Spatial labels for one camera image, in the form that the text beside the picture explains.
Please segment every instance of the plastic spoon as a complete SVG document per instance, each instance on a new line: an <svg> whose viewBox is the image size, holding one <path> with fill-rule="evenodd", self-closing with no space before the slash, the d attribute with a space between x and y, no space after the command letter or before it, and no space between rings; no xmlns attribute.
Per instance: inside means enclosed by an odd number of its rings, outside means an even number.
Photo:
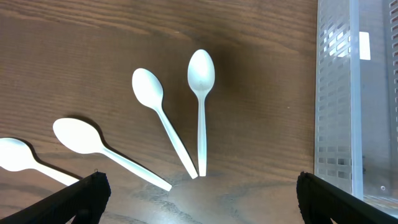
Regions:
<svg viewBox="0 0 398 224"><path fill-rule="evenodd" d="M174 149L182 161L182 164L185 166L191 178L197 178L198 173L188 155L187 150L182 144L177 133L174 131L174 128L167 119L166 114L163 112L163 88L159 80L150 71L143 68L138 68L132 74L132 89L134 90L134 94L140 103L142 103L144 106L152 108L159 115L159 118L162 121L163 126L166 129L166 132L174 146Z"/></svg>
<svg viewBox="0 0 398 224"><path fill-rule="evenodd" d="M106 148L97 130L84 121L61 118L54 122L53 130L58 140L72 151L80 154L102 153L142 179L167 191L172 188L153 172Z"/></svg>
<svg viewBox="0 0 398 224"><path fill-rule="evenodd" d="M14 138L0 139L0 166L13 172L35 169L67 186L79 181L63 172L38 163L29 146Z"/></svg>
<svg viewBox="0 0 398 224"><path fill-rule="evenodd" d="M198 98L198 163L199 175L206 176L207 143L206 143L206 119L205 99L213 88L215 71L213 61L205 50L197 50L189 61L188 83L191 90Z"/></svg>

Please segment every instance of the clear plastic container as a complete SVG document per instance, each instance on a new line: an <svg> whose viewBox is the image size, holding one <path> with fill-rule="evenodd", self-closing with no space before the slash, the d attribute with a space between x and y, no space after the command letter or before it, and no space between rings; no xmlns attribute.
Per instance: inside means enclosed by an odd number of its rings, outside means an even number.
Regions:
<svg viewBox="0 0 398 224"><path fill-rule="evenodd" d="M319 0L315 175L398 217L398 0Z"/></svg>

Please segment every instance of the white label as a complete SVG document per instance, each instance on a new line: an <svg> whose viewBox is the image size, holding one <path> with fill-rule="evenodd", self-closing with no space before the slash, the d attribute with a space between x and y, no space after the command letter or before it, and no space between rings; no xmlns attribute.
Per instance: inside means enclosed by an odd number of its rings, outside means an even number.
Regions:
<svg viewBox="0 0 398 224"><path fill-rule="evenodd" d="M362 60L371 59L371 46L368 32L359 32L359 58Z"/></svg>

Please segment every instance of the slotted plastic panel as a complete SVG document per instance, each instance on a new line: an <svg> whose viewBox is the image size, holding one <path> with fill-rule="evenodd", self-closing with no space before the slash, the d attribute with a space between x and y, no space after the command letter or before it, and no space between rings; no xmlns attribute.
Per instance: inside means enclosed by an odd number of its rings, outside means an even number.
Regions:
<svg viewBox="0 0 398 224"><path fill-rule="evenodd" d="M318 2L315 175L352 192L349 0Z"/></svg>

